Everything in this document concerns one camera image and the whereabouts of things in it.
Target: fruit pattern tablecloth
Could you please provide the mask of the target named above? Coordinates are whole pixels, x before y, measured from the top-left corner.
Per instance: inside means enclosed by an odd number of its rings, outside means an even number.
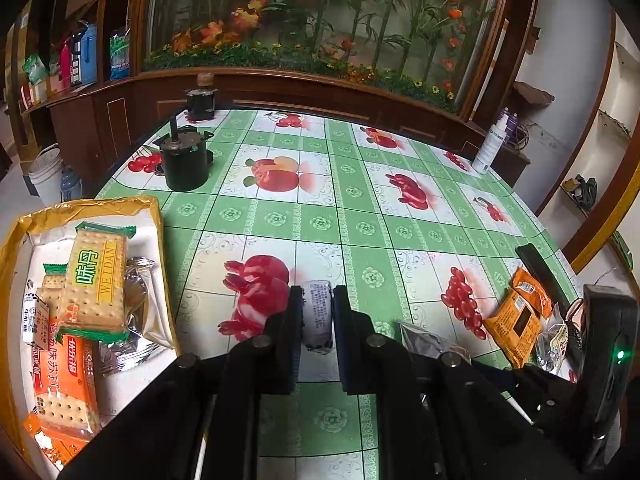
[[[214,133],[203,186],[171,192],[155,171],[153,142],[166,124],[98,194],[158,197],[185,352],[227,352],[284,307],[288,286],[326,279],[347,285],[352,308],[368,313],[377,332],[399,338],[396,321],[405,320],[504,367],[479,319],[494,313],[521,264],[514,248],[528,242],[568,299],[578,296],[571,267],[535,215],[496,173],[481,176],[455,154],[360,124],[268,110],[218,110],[196,126]],[[342,392],[335,349],[303,349],[295,393],[262,400],[260,477],[374,480],[376,428],[373,396]]]

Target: white bucket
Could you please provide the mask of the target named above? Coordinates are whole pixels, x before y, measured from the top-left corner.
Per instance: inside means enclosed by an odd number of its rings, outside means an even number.
[[[59,204],[62,157],[57,144],[42,150],[29,168],[31,183],[38,191],[44,205]]]

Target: orange snack package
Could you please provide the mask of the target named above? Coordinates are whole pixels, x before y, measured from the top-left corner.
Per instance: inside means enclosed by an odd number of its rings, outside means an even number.
[[[91,342],[65,335],[56,342],[62,288],[44,287],[40,297],[49,304],[49,349],[33,357],[33,389],[36,413],[43,428],[89,440],[100,431],[95,398]]]
[[[483,321],[484,327],[515,368],[529,359],[542,325],[532,307],[512,288],[498,309],[498,314]]]
[[[24,429],[36,441],[49,461],[61,470],[86,445],[84,440],[44,430],[38,416],[31,412],[23,422]]]
[[[542,288],[538,280],[531,276],[525,269],[522,267],[518,268],[511,285],[518,294],[529,302],[537,313],[542,314],[545,319],[551,316],[553,304],[546,294],[545,289]]]

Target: red bottle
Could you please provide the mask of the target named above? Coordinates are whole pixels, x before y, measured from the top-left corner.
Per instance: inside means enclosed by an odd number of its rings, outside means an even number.
[[[71,88],[71,49],[68,40],[60,51],[60,79],[65,89]]]

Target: blue thermos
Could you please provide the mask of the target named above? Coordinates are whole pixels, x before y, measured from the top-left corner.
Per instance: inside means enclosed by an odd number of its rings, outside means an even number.
[[[98,81],[97,27],[89,25],[80,40],[80,74],[83,85]]]
[[[82,198],[82,180],[78,174],[71,168],[64,168],[62,170],[62,177],[60,178],[60,196],[62,202],[69,202],[69,200],[78,200]]]

